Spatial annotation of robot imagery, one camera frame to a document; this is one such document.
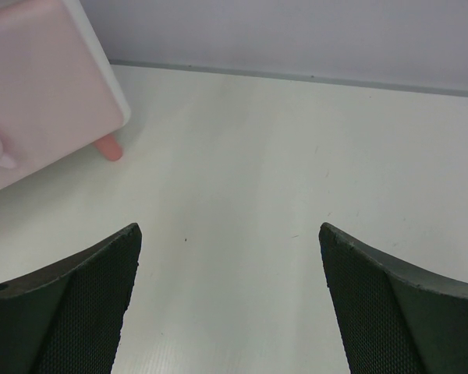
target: white table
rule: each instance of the white table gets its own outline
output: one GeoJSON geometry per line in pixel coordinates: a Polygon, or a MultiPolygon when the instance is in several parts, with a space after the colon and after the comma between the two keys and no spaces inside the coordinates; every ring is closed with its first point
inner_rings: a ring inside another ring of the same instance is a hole
{"type": "Polygon", "coordinates": [[[343,373],[330,221],[468,281],[468,98],[115,67],[116,164],[88,147],[0,192],[0,282],[136,221],[114,373],[343,373]]]}

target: white wall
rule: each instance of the white wall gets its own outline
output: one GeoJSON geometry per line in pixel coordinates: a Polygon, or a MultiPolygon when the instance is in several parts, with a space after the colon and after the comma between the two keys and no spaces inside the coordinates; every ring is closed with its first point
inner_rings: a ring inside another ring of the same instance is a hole
{"type": "Polygon", "coordinates": [[[109,58],[468,90],[468,0],[82,0],[109,58]]]}

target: pink toy furniture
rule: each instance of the pink toy furniture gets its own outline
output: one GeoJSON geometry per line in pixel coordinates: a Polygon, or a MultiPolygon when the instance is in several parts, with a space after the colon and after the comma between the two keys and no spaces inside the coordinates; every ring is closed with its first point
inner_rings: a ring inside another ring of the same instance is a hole
{"type": "Polygon", "coordinates": [[[78,0],[0,0],[0,189],[111,135],[130,109],[78,0]]]}

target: ribbed black surface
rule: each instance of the ribbed black surface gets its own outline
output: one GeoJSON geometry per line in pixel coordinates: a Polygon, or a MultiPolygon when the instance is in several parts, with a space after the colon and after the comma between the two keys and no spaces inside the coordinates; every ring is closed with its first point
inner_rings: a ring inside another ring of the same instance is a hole
{"type": "Polygon", "coordinates": [[[331,226],[319,239],[351,373],[425,373],[385,272],[331,226]]]}
{"type": "Polygon", "coordinates": [[[0,290],[0,374],[110,373],[140,243],[133,224],[7,282],[0,290]]]}

